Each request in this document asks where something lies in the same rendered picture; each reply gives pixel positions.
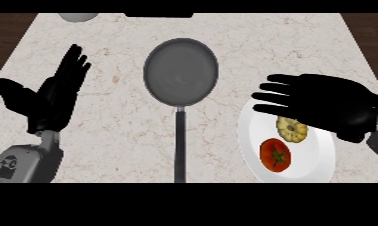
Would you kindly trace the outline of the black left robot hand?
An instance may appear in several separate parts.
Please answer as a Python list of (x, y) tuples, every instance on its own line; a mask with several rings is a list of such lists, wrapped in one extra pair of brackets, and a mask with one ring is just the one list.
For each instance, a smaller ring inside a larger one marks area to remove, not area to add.
[(37, 135), (45, 130), (60, 132), (68, 126), (92, 66), (82, 51), (83, 48), (73, 44), (55, 75), (45, 80), (37, 92), (14, 80), (0, 78), (0, 98), (6, 108), (27, 117), (30, 134)]

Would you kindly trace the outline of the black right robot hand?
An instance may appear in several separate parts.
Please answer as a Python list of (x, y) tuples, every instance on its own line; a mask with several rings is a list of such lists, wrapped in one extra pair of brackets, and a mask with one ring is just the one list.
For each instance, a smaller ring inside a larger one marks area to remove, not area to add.
[(377, 131), (378, 95), (356, 81), (319, 74), (272, 74), (260, 89), (265, 92), (251, 94), (266, 101), (254, 105), (257, 112), (296, 119), (352, 143)]

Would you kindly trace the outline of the yellow pattypan squash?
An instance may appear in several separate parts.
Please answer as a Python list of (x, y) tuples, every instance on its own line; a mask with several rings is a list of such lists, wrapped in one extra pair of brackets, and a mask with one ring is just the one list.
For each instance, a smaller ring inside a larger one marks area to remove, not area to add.
[(278, 117), (277, 130), (287, 142), (300, 143), (308, 138), (308, 125), (287, 117)]

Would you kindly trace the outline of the white plate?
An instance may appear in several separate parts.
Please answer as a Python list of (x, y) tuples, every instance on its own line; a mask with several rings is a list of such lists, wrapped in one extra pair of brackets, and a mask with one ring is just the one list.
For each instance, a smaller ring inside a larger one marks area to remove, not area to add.
[[(287, 142), (277, 129), (278, 117), (253, 110), (259, 103), (250, 99), (238, 119), (238, 142), (244, 160), (262, 182), (328, 182), (336, 169), (336, 146), (331, 133), (308, 127), (308, 137), (300, 143)], [(262, 143), (280, 139), (291, 152), (291, 164), (282, 172), (271, 171), (260, 160)]]

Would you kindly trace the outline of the grey frying pan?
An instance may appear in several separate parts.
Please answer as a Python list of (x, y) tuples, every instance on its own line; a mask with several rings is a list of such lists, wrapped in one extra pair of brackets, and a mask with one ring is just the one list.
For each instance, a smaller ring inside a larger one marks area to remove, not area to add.
[(176, 110), (175, 182), (187, 182), (187, 111), (212, 93), (219, 63), (209, 46), (191, 38), (163, 42), (144, 66), (144, 81), (153, 97)]

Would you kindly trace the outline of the red tomato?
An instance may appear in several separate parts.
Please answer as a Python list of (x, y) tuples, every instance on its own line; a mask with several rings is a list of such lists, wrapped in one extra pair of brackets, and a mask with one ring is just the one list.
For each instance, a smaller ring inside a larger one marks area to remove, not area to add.
[(291, 166), (291, 151), (280, 139), (271, 138), (262, 143), (260, 161), (272, 172), (282, 172)]

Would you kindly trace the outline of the grey bowl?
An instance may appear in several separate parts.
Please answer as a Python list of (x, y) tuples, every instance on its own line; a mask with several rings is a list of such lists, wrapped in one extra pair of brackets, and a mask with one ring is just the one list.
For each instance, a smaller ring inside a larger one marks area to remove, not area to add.
[(60, 16), (65, 21), (79, 23), (92, 20), (98, 13), (61, 13)]

